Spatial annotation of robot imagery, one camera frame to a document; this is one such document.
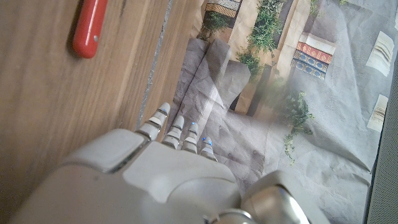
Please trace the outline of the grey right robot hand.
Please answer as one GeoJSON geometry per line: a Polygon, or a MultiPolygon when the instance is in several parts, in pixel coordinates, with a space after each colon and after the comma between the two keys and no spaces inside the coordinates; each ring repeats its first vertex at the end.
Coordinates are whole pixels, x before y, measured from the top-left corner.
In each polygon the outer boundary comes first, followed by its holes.
{"type": "Polygon", "coordinates": [[[136,131],[114,129],[66,157],[32,192],[12,223],[326,223],[325,214],[280,170],[245,194],[184,118],[157,141],[162,104],[136,131]]]}

